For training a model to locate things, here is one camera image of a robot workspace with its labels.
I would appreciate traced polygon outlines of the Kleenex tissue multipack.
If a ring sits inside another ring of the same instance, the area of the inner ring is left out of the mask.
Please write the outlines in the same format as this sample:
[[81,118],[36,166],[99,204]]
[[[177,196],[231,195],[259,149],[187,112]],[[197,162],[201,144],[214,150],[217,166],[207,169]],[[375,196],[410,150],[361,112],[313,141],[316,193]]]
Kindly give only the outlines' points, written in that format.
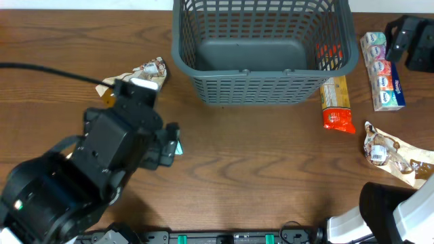
[[360,39],[363,60],[372,88],[376,112],[395,111],[406,106],[394,63],[386,60],[387,41],[382,32],[367,32]]

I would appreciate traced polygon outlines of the orange tan pasta package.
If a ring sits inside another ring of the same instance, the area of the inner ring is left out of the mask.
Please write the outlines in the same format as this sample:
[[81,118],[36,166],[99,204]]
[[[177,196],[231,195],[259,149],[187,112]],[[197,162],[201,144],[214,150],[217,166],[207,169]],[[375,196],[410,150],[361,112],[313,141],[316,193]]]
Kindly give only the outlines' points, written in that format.
[[[318,67],[321,70],[336,71],[343,64],[340,45],[316,45]],[[320,87],[323,126],[326,129],[354,134],[355,126],[345,76],[331,77]]]

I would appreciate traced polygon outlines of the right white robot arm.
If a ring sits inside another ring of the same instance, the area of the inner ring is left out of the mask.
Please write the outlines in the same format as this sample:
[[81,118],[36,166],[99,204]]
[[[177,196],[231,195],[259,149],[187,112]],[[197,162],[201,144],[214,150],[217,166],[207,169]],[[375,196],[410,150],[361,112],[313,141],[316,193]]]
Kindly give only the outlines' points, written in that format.
[[[433,72],[433,20],[403,15],[383,32],[360,39],[372,88],[374,111],[406,106],[396,62],[406,52],[405,66]],[[365,122],[367,161],[408,184],[407,188],[368,182],[357,207],[328,219],[317,233],[322,243],[432,243],[433,152],[417,148]]]

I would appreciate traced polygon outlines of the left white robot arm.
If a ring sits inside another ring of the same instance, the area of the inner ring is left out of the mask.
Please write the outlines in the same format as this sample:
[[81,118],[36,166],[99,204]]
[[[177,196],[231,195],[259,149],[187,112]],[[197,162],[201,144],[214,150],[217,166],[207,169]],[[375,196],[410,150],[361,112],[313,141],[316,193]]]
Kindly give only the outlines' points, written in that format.
[[138,168],[169,167],[180,134],[155,97],[127,95],[89,108],[83,134],[18,164],[1,194],[1,224],[23,243],[65,243],[96,224]]

